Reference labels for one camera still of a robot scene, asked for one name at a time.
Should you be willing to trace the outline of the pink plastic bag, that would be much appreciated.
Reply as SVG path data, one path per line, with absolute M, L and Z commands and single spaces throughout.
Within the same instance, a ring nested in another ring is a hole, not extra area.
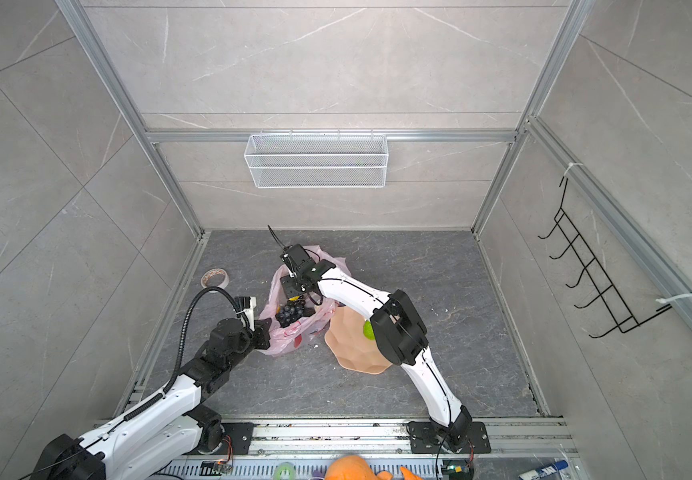
M 261 320 L 272 321 L 269 329 L 270 347 L 261 350 L 267 356 L 278 357 L 299 349 L 314 340 L 328 327 L 340 304 L 318 294 L 291 299 L 283 288 L 283 279 L 290 274 L 282 265 L 275 272 L 268 302 L 260 314 Z

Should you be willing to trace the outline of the pink scalloped bowl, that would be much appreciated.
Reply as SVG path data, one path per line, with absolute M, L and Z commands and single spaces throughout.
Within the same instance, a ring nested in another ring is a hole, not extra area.
M 378 375 L 392 363 L 364 334 L 365 319 L 349 307 L 338 307 L 330 320 L 325 341 L 338 363 L 345 369 Z

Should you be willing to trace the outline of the green fake fruit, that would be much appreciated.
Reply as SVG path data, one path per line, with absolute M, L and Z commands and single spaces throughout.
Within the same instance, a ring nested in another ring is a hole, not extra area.
M 370 321 L 365 321 L 363 324 L 363 335 L 371 341 L 375 340 L 375 333 Z

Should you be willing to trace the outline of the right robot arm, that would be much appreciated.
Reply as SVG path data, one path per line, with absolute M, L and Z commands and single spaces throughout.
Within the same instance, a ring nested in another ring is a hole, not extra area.
M 285 246 L 281 259 L 289 272 L 283 278 L 286 294 L 315 292 L 364 317 L 371 325 L 380 353 L 400 366 L 418 389 L 441 445 L 451 452 L 460 452 L 467 445 L 473 419 L 439 371 L 429 346 L 427 327 L 407 293 L 370 287 L 300 244 Z

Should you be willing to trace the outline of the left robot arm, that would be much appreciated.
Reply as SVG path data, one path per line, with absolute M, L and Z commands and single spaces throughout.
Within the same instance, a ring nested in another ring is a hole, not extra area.
M 222 417 L 205 402 L 252 351 L 271 346 L 270 318 L 252 328 L 220 321 L 195 357 L 129 411 L 77 438 L 61 434 L 43 450 L 26 479 L 146 479 L 170 461 L 220 446 Z

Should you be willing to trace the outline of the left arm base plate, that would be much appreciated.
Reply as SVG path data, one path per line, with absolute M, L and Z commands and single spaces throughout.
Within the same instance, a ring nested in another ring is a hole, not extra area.
M 251 422 L 216 423 L 205 427 L 197 451 L 202 455 L 247 455 L 255 424 Z

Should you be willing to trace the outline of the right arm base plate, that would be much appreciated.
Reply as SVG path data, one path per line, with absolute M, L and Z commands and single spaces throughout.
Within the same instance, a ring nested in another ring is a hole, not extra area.
M 489 454 L 492 447 L 483 422 L 470 422 L 460 435 L 450 437 L 433 422 L 411 421 L 406 424 L 413 454 L 454 453 Z

